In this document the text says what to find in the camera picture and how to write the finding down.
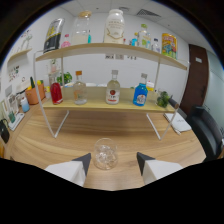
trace ceiling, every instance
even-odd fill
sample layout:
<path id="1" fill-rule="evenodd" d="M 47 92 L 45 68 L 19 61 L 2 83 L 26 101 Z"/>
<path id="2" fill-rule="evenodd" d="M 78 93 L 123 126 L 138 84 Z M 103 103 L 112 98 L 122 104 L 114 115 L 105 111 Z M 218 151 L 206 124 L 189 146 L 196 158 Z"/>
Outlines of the ceiling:
<path id="1" fill-rule="evenodd" d="M 128 14 L 149 19 L 178 34 L 187 43 L 203 47 L 215 54 L 208 41 L 194 25 L 172 9 L 152 0 L 74 0 L 60 7 L 70 12 L 73 16 L 78 16 L 84 10 L 90 10 L 94 14 L 108 13 L 111 9 L 127 7 L 129 11 L 123 10 L 124 15 Z M 157 16 L 137 15 L 141 9 L 152 12 Z"/>

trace green plant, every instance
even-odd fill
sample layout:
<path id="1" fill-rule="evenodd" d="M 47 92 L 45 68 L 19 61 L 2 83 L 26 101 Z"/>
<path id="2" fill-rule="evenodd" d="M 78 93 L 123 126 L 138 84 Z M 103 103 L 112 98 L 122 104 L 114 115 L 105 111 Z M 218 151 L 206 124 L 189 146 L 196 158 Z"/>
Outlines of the green plant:
<path id="1" fill-rule="evenodd" d="M 59 77 L 57 77 L 57 82 L 58 83 L 62 83 L 62 73 L 60 73 L 61 75 Z M 69 83 L 72 81 L 72 75 L 67 72 L 67 73 L 64 73 L 64 82 L 65 83 Z"/>

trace green bottle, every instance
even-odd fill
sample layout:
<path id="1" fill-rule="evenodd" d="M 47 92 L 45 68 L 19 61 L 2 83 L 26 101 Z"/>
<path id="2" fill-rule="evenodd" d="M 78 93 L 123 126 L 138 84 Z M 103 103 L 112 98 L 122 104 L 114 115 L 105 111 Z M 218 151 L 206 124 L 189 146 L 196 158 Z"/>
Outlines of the green bottle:
<path id="1" fill-rule="evenodd" d="M 34 85 L 33 77 L 32 77 L 32 76 L 30 77 L 30 83 L 31 83 L 31 87 L 32 87 L 32 89 L 35 88 L 35 85 Z"/>

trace shelf board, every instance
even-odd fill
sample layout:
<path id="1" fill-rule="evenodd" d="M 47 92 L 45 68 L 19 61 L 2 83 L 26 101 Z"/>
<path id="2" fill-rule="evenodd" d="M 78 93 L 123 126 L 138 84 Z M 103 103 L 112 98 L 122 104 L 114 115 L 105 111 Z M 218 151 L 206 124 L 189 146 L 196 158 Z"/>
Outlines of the shelf board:
<path id="1" fill-rule="evenodd" d="M 125 44 L 110 44 L 110 43 L 91 43 L 91 44 L 80 44 L 73 45 L 70 47 L 65 47 L 50 52 L 36 58 L 36 61 L 42 61 L 52 58 L 62 58 L 69 57 L 73 55 L 83 55 L 83 54 L 122 54 L 122 55 L 132 55 L 138 58 L 144 58 L 155 62 L 160 62 L 160 64 L 173 66 L 183 70 L 187 70 L 187 67 L 178 62 L 177 60 L 170 58 L 168 56 L 162 55 L 158 52 L 148 50 L 141 47 L 135 47 Z"/>
<path id="2" fill-rule="evenodd" d="M 20 51 L 20 52 L 18 52 L 18 53 L 15 53 L 15 54 L 13 54 L 13 55 L 9 58 L 9 61 L 11 61 L 11 60 L 13 60 L 13 59 L 19 57 L 20 55 L 26 54 L 27 52 L 29 52 L 29 51 L 31 51 L 31 50 L 32 50 L 32 48 L 30 48 L 30 49 L 26 49 L 26 50 L 23 50 L 23 51 Z"/>
<path id="3" fill-rule="evenodd" d="M 87 103 L 76 105 L 74 103 L 73 88 L 62 88 L 63 102 L 54 105 L 51 98 L 43 104 L 45 109 L 79 110 L 79 111 L 111 111 L 135 113 L 174 113 L 174 108 L 168 104 L 167 108 L 155 104 L 157 94 L 149 91 L 144 106 L 133 104 L 134 89 L 121 88 L 119 103 L 110 105 L 106 103 L 106 87 L 87 87 Z"/>

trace door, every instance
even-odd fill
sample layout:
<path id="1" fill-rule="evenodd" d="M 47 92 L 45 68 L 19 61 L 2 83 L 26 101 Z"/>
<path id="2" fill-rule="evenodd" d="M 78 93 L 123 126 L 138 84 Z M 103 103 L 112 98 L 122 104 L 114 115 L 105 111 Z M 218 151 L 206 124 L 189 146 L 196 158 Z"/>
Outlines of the door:
<path id="1" fill-rule="evenodd" d="M 208 87 L 209 65 L 204 48 L 189 44 L 190 68 L 180 109 L 188 115 L 193 105 L 202 106 Z"/>

